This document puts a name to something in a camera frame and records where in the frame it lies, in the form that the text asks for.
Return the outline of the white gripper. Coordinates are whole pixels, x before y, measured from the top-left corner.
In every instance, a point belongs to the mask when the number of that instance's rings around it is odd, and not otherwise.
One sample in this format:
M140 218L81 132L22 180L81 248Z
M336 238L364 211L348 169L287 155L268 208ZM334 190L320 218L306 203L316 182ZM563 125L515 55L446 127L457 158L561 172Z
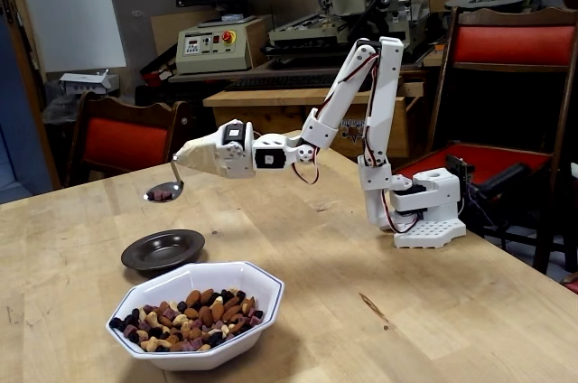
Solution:
M217 143L211 135L187 141L173 156L180 166L229 179L250 179L254 131L250 122L231 120L219 127Z

